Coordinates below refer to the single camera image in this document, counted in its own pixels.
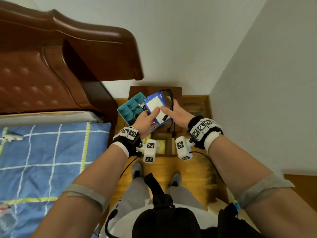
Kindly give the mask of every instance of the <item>gray sneaker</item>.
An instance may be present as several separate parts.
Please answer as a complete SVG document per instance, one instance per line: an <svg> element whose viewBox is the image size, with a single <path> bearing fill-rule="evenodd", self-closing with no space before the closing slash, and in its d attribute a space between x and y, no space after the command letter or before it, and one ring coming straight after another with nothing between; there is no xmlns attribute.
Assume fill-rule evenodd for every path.
<svg viewBox="0 0 317 238"><path fill-rule="evenodd" d="M182 186L182 176L180 173L175 173L171 179L170 187L171 186Z"/></svg>
<svg viewBox="0 0 317 238"><path fill-rule="evenodd" d="M132 179L137 177L143 177L143 165L140 161L136 162L132 167Z"/></svg>

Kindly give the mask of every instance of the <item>gray elastic arm band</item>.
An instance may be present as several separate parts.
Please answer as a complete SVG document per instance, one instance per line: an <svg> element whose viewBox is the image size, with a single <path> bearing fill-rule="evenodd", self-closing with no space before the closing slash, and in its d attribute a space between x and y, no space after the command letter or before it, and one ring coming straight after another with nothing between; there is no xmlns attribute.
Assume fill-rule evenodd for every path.
<svg viewBox="0 0 317 238"><path fill-rule="evenodd" d="M100 204L102 208L102 213L105 212L109 205L109 201L103 197L101 194L98 194L97 192L93 191L92 189L89 189L83 185L77 185L77 184L70 184L64 192L68 191L67 196L80 196L84 197L89 200L93 200Z"/></svg>
<svg viewBox="0 0 317 238"><path fill-rule="evenodd" d="M285 188L294 187L291 181L285 180L277 177L274 173L260 180L257 184L252 186L250 189L242 192L242 194L236 198L239 206L244 209L248 205L252 204L254 201L262 195L263 191L272 188Z"/></svg>

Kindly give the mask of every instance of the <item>wall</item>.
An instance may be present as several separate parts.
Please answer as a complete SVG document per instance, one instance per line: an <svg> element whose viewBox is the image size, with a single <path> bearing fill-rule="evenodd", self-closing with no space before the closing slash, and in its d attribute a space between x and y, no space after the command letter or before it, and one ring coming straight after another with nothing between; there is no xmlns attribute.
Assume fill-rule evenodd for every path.
<svg viewBox="0 0 317 238"><path fill-rule="evenodd" d="M268 0L210 98L236 144L276 172L317 174L317 0Z"/></svg>
<svg viewBox="0 0 317 238"><path fill-rule="evenodd" d="M182 86L209 94L266 0L33 0L81 22L135 36L145 78L105 82L114 98L131 85Z"/></svg>
<svg viewBox="0 0 317 238"><path fill-rule="evenodd" d="M5 1L13 2L13 3L18 4L20 6L23 6L23 7L38 10L38 7L34 3L33 0L5 0Z"/></svg>

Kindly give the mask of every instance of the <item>teal organizer tray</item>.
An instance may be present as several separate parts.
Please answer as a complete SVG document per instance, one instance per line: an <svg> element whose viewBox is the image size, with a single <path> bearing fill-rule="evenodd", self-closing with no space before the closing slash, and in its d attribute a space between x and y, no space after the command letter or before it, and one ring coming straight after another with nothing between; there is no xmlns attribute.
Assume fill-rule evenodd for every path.
<svg viewBox="0 0 317 238"><path fill-rule="evenodd" d="M143 112L139 104L144 103L145 100L146 96L144 96L143 93L138 93L117 109L118 113L129 126L134 124L137 116Z"/></svg>

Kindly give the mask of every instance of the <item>headboard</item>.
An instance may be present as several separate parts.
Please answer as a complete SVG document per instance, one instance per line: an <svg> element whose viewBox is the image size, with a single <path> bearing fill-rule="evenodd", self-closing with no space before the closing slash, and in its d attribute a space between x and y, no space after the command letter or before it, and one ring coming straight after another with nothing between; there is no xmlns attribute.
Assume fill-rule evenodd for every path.
<svg viewBox="0 0 317 238"><path fill-rule="evenodd" d="M0 0L0 115L90 110L113 125L101 81L143 79L134 36Z"/></svg>

